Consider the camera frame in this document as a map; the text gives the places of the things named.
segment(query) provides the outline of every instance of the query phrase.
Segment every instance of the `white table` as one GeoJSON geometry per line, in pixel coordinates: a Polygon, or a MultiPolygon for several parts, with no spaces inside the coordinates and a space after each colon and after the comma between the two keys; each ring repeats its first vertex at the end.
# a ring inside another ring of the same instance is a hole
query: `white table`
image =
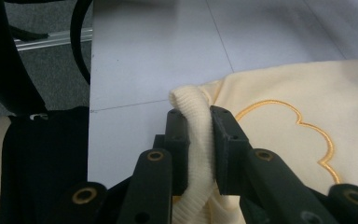
{"type": "Polygon", "coordinates": [[[358,59],[358,0],[95,0],[93,15],[89,180],[108,188],[164,133],[170,90],[358,59]]]}

